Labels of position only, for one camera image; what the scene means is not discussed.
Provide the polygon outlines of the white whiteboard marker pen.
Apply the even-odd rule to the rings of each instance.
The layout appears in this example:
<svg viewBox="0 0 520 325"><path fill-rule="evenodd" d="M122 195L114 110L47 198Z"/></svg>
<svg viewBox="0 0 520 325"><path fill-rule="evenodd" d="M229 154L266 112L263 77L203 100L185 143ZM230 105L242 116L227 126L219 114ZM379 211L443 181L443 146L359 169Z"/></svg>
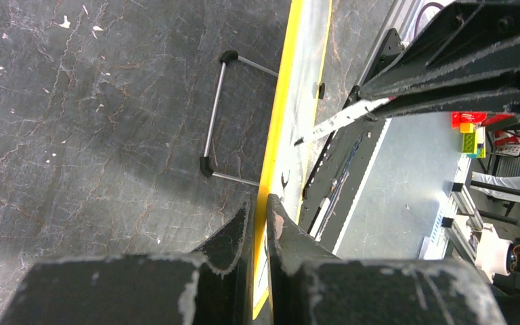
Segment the white whiteboard marker pen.
<svg viewBox="0 0 520 325"><path fill-rule="evenodd" d="M301 144L321 139L325 135L329 135L330 133L352 124L363 116L370 115L376 108L387 104L390 101L391 99L389 97L372 101L357 101L336 113L334 116L314 126L311 131L304 132L300 138L294 142L294 146L300 146Z"/></svg>

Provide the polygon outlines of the white whiteboard with yellow frame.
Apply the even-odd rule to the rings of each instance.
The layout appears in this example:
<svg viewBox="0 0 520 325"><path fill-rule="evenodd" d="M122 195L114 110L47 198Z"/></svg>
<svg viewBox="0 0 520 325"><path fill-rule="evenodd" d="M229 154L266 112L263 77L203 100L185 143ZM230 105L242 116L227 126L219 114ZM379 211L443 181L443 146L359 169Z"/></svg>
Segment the white whiteboard with yellow frame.
<svg viewBox="0 0 520 325"><path fill-rule="evenodd" d="M331 1L290 5L255 208L254 324L270 323L268 196L277 195L290 219L299 220L310 146L294 143L315 123L331 11Z"/></svg>

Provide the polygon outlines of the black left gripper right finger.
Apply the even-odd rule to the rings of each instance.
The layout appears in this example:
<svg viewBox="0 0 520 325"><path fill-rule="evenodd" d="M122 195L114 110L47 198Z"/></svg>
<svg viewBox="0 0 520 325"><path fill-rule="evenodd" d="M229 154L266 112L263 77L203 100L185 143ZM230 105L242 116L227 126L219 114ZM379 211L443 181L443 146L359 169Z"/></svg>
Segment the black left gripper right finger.
<svg viewBox="0 0 520 325"><path fill-rule="evenodd" d="M266 202L274 324L504 324L488 285L454 259L340 259Z"/></svg>

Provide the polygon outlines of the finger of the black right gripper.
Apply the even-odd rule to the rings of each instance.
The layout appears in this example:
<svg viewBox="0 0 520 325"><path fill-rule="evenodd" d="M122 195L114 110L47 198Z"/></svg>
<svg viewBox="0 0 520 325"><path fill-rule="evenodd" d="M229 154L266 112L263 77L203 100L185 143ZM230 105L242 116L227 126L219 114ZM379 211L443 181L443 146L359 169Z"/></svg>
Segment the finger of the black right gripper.
<svg viewBox="0 0 520 325"><path fill-rule="evenodd" d="M373 111L385 118L451 111L520 115L520 70L473 77L459 70L391 68L367 82L367 98L391 98Z"/></svg>
<svg viewBox="0 0 520 325"><path fill-rule="evenodd" d="M520 72L520 1L455 1L360 87L367 100L466 85Z"/></svg>

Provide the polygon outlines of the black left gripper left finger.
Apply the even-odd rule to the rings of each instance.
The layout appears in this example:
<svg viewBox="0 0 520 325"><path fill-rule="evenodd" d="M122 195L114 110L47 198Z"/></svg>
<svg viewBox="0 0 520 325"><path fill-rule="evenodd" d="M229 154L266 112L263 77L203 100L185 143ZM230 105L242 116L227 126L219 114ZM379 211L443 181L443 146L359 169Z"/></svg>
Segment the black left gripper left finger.
<svg viewBox="0 0 520 325"><path fill-rule="evenodd" d="M188 253L36 263L2 324L250 324L253 201Z"/></svg>

